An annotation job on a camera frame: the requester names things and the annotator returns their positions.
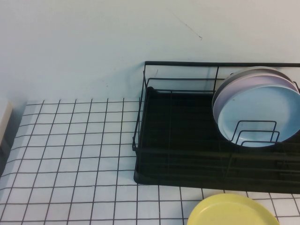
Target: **wall scratch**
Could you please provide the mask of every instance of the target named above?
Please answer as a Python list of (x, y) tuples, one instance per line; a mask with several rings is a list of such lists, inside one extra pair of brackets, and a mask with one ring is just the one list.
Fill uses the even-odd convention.
[(194, 34), (196, 34), (201, 40), (202, 40), (202, 37), (197, 34), (197, 32), (195, 32), (190, 26), (188, 26), (185, 22), (183, 22), (174, 12), (172, 12), (171, 10), (169, 10), (168, 8), (166, 8), (170, 13), (173, 14), (173, 16), (175, 16), (182, 24), (184, 24), (186, 27), (188, 27)]

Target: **black grid lines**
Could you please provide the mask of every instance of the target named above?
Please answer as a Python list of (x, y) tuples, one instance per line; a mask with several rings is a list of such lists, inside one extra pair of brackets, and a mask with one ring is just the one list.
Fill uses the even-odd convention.
[[(29, 106), (0, 179), (1, 223), (186, 224), (203, 198), (224, 192), (133, 181), (138, 100)], [(300, 219), (300, 195), (236, 193), (280, 222)]]

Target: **light blue plate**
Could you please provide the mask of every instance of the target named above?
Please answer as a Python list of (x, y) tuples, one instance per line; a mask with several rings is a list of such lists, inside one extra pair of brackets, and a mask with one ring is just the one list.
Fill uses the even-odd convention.
[(231, 97), (222, 108), (218, 117), (221, 134), (233, 143), (247, 147), (264, 147), (276, 141), (277, 133), (256, 132), (257, 130), (272, 131), (273, 122), (241, 122), (233, 137), (240, 120), (273, 120), (275, 130), (280, 132), (278, 141), (282, 142), (293, 136), (300, 129), (300, 94), (282, 85), (257, 85), (241, 91)]

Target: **white wall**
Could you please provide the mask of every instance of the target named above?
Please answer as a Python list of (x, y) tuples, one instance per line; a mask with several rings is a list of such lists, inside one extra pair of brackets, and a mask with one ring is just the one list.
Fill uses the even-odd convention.
[(0, 95), (15, 105), (135, 97), (145, 60), (300, 62), (299, 8), (298, 0), (1, 0)]

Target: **dish rack drip tray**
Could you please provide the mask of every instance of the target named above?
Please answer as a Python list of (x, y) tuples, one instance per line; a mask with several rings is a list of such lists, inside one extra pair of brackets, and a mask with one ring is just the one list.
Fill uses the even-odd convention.
[[(147, 66), (208, 68), (215, 74), (213, 78), (146, 79)], [(145, 62), (133, 138), (137, 183), (300, 193), (300, 132), (285, 142), (249, 148), (226, 140), (214, 121), (211, 102), (224, 79), (218, 76), (221, 68), (250, 66), (300, 68), (285, 63)], [(186, 82), (192, 88), (186, 89)], [(170, 83), (177, 88), (171, 89)]]

